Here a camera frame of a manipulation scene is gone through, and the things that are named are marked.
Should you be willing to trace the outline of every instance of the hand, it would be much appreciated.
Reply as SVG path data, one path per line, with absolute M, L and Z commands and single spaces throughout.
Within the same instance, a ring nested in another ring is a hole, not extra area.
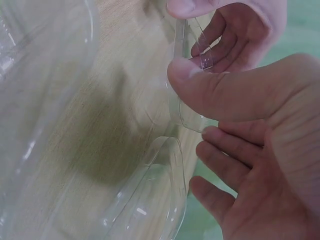
M 215 11 L 203 31 L 209 45 L 221 36 L 211 49 L 215 73 L 256 67 L 287 23 L 287 0 L 168 0 L 167 11 L 182 19 Z M 206 48 L 193 47 L 191 54 L 196 57 Z
M 190 187 L 224 239 L 320 239 L 319 60 L 295 54 L 214 74 L 179 58 L 168 79 L 187 105 L 220 121 L 204 131 L 196 152 L 238 195 L 201 177 Z

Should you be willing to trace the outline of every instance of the green background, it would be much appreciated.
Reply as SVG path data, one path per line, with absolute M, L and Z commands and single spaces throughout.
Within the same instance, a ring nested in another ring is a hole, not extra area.
M 261 65 L 267 65 L 294 53 L 320 57 L 320 1 L 288 0 L 287 28 Z M 217 176 L 198 161 L 194 175 L 200 175 L 226 191 L 231 191 Z M 187 199 L 184 222 L 176 240 L 222 240 L 219 225 L 192 194 Z

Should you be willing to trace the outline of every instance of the clear plastic tray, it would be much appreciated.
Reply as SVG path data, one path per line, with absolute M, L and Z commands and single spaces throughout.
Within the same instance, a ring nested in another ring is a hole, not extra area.
M 0 2 L 0 239 L 98 48 L 92 0 Z
M 167 68 L 175 57 L 190 59 L 203 71 L 210 71 L 213 67 L 211 46 L 208 44 L 197 18 L 176 21 L 175 39 L 165 54 L 162 66 L 159 67 L 159 81 L 156 84 L 151 81 L 150 84 L 152 88 L 157 89 L 155 91 L 157 95 L 166 97 L 167 111 L 172 123 L 201 133 L 205 127 L 214 122 L 193 111 L 172 89 L 167 77 Z M 153 112 L 152 109 L 147 107 L 146 112 L 153 123 L 162 124 L 158 117 L 150 114 Z
M 0 224 L 8 231 L 0 239 L 174 240 L 187 200 L 179 140 L 164 136 L 155 139 L 134 169 L 119 183 L 96 185 L 97 189 L 88 189 L 86 195 L 81 189 L 92 187 L 92 182 L 87 178 L 83 181 L 81 172 L 70 175 L 61 192 L 43 191 L 43 183 L 32 181 L 27 189 L 33 194 L 26 193 L 19 201 L 19 212 L 10 215 L 15 213 L 15 206 L 9 203 L 3 208 L 6 215 L 1 216 Z M 23 201 L 31 199 L 38 212 L 26 209 Z
M 88 240 L 174 240 L 186 211 L 180 142 L 159 137 Z
M 204 71 L 212 68 L 211 47 L 196 18 L 177 20 L 173 48 L 173 58 L 176 57 L 191 59 Z M 201 133 L 210 124 L 209 119 L 196 113 L 184 104 L 172 89 L 168 79 L 166 86 L 168 88 L 168 104 L 171 120 L 185 128 Z

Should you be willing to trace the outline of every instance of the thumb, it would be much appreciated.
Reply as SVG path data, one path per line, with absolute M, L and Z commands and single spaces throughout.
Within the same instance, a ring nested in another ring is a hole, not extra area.
M 235 0 L 167 0 L 166 9 L 175 18 L 188 19 L 208 14 L 235 2 Z
M 285 61 L 236 73 L 203 72 L 185 58 L 174 59 L 168 80 L 180 99 L 217 121 L 268 119 L 297 91 Z

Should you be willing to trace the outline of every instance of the clear plastic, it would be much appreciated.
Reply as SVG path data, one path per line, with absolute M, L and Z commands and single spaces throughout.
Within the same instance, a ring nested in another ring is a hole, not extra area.
M 0 239 L 98 48 L 92 0 L 0 2 Z
M 173 58 L 175 57 L 191 59 L 204 71 L 212 68 L 211 47 L 196 18 L 177 20 L 173 49 Z M 171 119 L 185 128 L 201 133 L 209 125 L 209 119 L 184 104 L 172 89 L 168 79 L 166 86 L 168 88 Z
M 88 240 L 174 240 L 185 216 L 186 197 L 180 142 L 159 137 Z
M 175 39 L 167 50 L 163 59 L 163 65 L 159 68 L 159 81 L 157 84 L 152 82 L 151 84 L 153 88 L 157 88 L 159 96 L 162 96 L 162 98 L 166 97 L 167 110 L 171 122 L 201 133 L 213 121 L 196 113 L 184 104 L 172 89 L 167 77 L 167 68 L 175 57 L 190 59 L 203 71 L 210 71 L 213 67 L 211 46 L 197 18 L 178 19 L 176 21 Z M 153 123 L 161 124 L 159 118 L 152 116 L 152 109 L 146 109 L 146 112 Z

